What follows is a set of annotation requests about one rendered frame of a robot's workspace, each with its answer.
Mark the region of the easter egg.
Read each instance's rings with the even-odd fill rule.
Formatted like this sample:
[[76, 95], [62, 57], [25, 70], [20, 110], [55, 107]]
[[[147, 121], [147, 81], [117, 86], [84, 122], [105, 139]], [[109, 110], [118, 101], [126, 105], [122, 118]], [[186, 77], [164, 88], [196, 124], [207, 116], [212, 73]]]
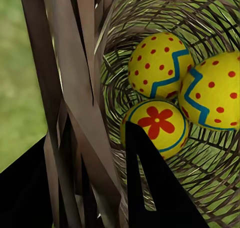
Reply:
[[164, 160], [176, 155], [188, 137], [188, 119], [176, 104], [166, 99], [149, 99], [127, 112], [120, 124], [120, 140], [124, 148], [127, 121], [145, 130]]
[[180, 85], [194, 66], [184, 40], [171, 33], [153, 33], [132, 52], [128, 80], [141, 97], [171, 102], [178, 99]]
[[177, 100], [195, 125], [214, 131], [240, 129], [240, 52], [216, 53], [195, 64]]

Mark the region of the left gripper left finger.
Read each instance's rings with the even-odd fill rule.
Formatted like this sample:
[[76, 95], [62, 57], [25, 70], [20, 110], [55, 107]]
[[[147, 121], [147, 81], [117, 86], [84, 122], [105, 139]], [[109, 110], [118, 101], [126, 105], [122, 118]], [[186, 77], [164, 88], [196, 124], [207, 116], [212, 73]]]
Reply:
[[52, 228], [45, 138], [0, 173], [0, 228]]

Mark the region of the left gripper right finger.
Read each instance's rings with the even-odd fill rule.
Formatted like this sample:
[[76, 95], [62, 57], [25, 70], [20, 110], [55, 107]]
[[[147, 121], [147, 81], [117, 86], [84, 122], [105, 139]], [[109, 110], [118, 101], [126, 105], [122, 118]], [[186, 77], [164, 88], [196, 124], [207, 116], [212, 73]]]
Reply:
[[[210, 228], [145, 130], [125, 122], [129, 228]], [[156, 211], [145, 208], [138, 159]]]

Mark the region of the wicker basket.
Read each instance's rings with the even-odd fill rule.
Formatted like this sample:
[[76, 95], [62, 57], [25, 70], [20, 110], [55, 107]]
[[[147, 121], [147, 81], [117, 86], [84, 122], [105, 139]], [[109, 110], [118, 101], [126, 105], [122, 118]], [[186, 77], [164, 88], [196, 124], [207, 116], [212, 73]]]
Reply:
[[[164, 4], [160, 2], [165, 1]], [[126, 162], [126, 148], [119, 141], [109, 137], [109, 134], [120, 140], [119, 125], [126, 112], [131, 107], [134, 107], [134, 100], [139, 103], [142, 101], [141, 96], [136, 96], [135, 99], [129, 99], [134, 89], [127, 88], [130, 85], [128, 79], [128, 63], [132, 53], [119, 56], [118, 50], [134, 51], [138, 44], [134, 42], [142, 42], [146, 37], [152, 36], [156, 33], [170, 33], [178, 38], [184, 40], [184, 43], [198, 62], [196, 53], [204, 59], [203, 53], [199, 44], [204, 45], [207, 56], [218, 54], [218, 51], [210, 41], [211, 38], [222, 48], [218, 40], [218, 36], [226, 51], [235, 51], [236, 48], [240, 51], [240, 43], [236, 34], [240, 38], [240, 34], [236, 27], [240, 28], [240, 19], [234, 13], [234, 10], [240, 12], [240, 3], [238, 0], [233, 0], [236, 4], [233, 5], [227, 0], [217, 0], [230, 16], [235, 21], [235, 25], [225, 17], [219, 10], [220, 6], [214, 3], [215, 0], [195, 1], [195, 0], [21, 0], [24, 17], [27, 26], [27, 32], [31, 45], [32, 55], [34, 59], [36, 74], [38, 78], [40, 93], [43, 102], [43, 108], [47, 120], [47, 133], [44, 142], [44, 156], [47, 171], [47, 179], [49, 186], [50, 202], [53, 216], [54, 228], [129, 228], [129, 211], [128, 211], [128, 187], [127, 187], [127, 162]], [[237, 2], [236, 2], [237, 1]], [[184, 3], [179, 5], [174, 3]], [[188, 3], [196, 3], [199, 8], [195, 8]], [[225, 19], [213, 12], [209, 5], [214, 4]], [[166, 6], [173, 6], [178, 8], [167, 8]], [[193, 12], [187, 11], [183, 8], [190, 8]], [[218, 8], [219, 7], [219, 8]], [[211, 18], [202, 10], [205, 9], [214, 17]], [[180, 11], [178, 14], [174, 11]], [[167, 15], [169, 17], [161, 17], [160, 15]], [[223, 29], [220, 31], [208, 22], [203, 16], [215, 22]], [[174, 16], [180, 16], [178, 19]], [[225, 26], [218, 19], [222, 19], [231, 27]], [[158, 19], [165, 19], [161, 21]], [[171, 22], [169, 20], [178, 20], [180, 23]], [[147, 28], [148, 25], [158, 25], [157, 29]], [[159, 23], [172, 23], [175, 26], [172, 28], [165, 28]], [[146, 24], [146, 26], [135, 26], [136, 24]], [[190, 32], [181, 25], [184, 24], [192, 31]], [[204, 32], [197, 29], [194, 25], [211, 34], [208, 36]], [[211, 28], [213, 34], [207, 27]], [[199, 41], [189, 42], [177, 28], [181, 28], [186, 32], [196, 36]], [[158, 29], [167, 30], [162, 32]], [[233, 30], [237, 42], [229, 33]], [[180, 37], [176, 30], [182, 35]], [[201, 34], [202, 39], [197, 33]], [[224, 38], [222, 33], [226, 33], [230, 44]], [[236, 34], [235, 34], [236, 33]], [[212, 47], [213, 53], [208, 48], [207, 41]], [[232, 42], [231, 42], [232, 41]], [[216, 44], [216, 46], [217, 46]], [[197, 46], [198, 45], [198, 46]], [[200, 50], [198, 53], [197, 46]], [[218, 46], [217, 46], [218, 47]], [[114, 52], [113, 52], [114, 51]], [[106, 59], [105, 55], [113, 52], [116, 55], [111, 61]], [[108, 70], [106, 77], [102, 83], [101, 79]], [[112, 76], [113, 75], [113, 76]], [[112, 76], [112, 77], [111, 77]], [[111, 78], [110, 78], [111, 77]], [[108, 84], [106, 81], [109, 80]], [[106, 97], [107, 110], [111, 114], [113, 120], [106, 114], [104, 91], [106, 87], [106, 95], [108, 91], [108, 98]], [[127, 90], [125, 89], [127, 88]], [[116, 97], [115, 90], [118, 90]], [[124, 95], [127, 102], [124, 100]], [[137, 93], [135, 92], [135, 95]], [[119, 107], [122, 107], [126, 112], [119, 114], [115, 108], [115, 99]], [[171, 101], [176, 103], [176, 100]], [[124, 105], [128, 108], [126, 110]], [[119, 121], [118, 121], [119, 120]], [[226, 216], [240, 212], [236, 209], [240, 205], [240, 199], [227, 205], [238, 194], [240, 194], [240, 186], [236, 184], [240, 182], [240, 166], [235, 168], [240, 163], [240, 130], [234, 130], [231, 143], [228, 148], [225, 148], [230, 131], [220, 132], [217, 144], [210, 143], [209, 139], [213, 131], [209, 131], [207, 140], [204, 140], [206, 128], [203, 128], [201, 139], [201, 127], [199, 127], [198, 139], [190, 137], [192, 122], [188, 121], [188, 139], [198, 141], [193, 147], [193, 143], [182, 148], [176, 155], [175, 160], [169, 161], [173, 157], [165, 159], [173, 173], [183, 173], [195, 168], [187, 176], [177, 178], [180, 184], [187, 178], [197, 174], [206, 174], [201, 179], [181, 184], [189, 185], [196, 183], [192, 187], [184, 188], [190, 199], [193, 201], [198, 210], [204, 213], [201, 215], [208, 215], [210, 219], [205, 219], [208, 223], [216, 222], [222, 228], [232, 228], [240, 221], [240, 214], [235, 217], [229, 224], [226, 224], [222, 219]], [[118, 124], [116, 124], [116, 122]], [[114, 136], [112, 133], [117, 135]], [[223, 135], [222, 135], [223, 133]], [[225, 135], [226, 133], [226, 135]], [[235, 135], [236, 134], [236, 135]], [[190, 136], [189, 136], [190, 135]], [[224, 145], [219, 146], [225, 135]], [[115, 143], [114, 141], [118, 142]], [[231, 150], [237, 142], [236, 150]], [[198, 153], [189, 161], [186, 159], [191, 154], [185, 156], [186, 153], [194, 149], [199, 144], [204, 143]], [[197, 166], [201, 158], [195, 164], [192, 161], [200, 155], [202, 148], [209, 145], [225, 151], [216, 167], [208, 172], [207, 170], [216, 162], [214, 160], [220, 154], [215, 155], [216, 158], [212, 161], [207, 169], [203, 169], [203, 165], [210, 159]], [[186, 152], [179, 155], [182, 151], [189, 148]], [[197, 148], [197, 147], [196, 147]], [[227, 160], [225, 158], [231, 153], [232, 156]], [[235, 157], [239, 156], [235, 162], [232, 163]], [[181, 160], [179, 160], [181, 159]], [[179, 160], [177, 163], [173, 162]], [[224, 161], [225, 160], [225, 161]], [[138, 165], [142, 165], [138, 159]], [[168, 162], [169, 161], [169, 162]], [[213, 163], [214, 162], [214, 163]], [[231, 164], [232, 163], [232, 164]], [[171, 164], [171, 165], [170, 165]], [[183, 168], [186, 165], [191, 167]], [[215, 175], [215, 173], [222, 168], [223, 170]], [[234, 167], [233, 167], [234, 166]], [[223, 180], [220, 177], [227, 172], [231, 167], [232, 170], [228, 176]], [[237, 176], [232, 183], [227, 181], [237, 172]], [[144, 173], [140, 170], [140, 179], [143, 192], [144, 205], [152, 211], [157, 211], [156, 206]], [[201, 185], [200, 183], [209, 180], [205, 185], [198, 189], [192, 195], [189, 193], [194, 187]], [[214, 188], [204, 194], [203, 196], [195, 198], [194, 195], [201, 192], [205, 187], [214, 181], [220, 182]], [[217, 191], [221, 186], [227, 186], [222, 191]], [[226, 192], [232, 189], [234, 192], [230, 195], [221, 197]], [[204, 191], [204, 190], [203, 190]], [[218, 194], [219, 193], [219, 194]], [[201, 203], [206, 198], [218, 194], [213, 200]], [[221, 197], [221, 198], [220, 198]], [[207, 207], [225, 199], [213, 211]], [[222, 215], [216, 216], [215, 211], [234, 206]]]

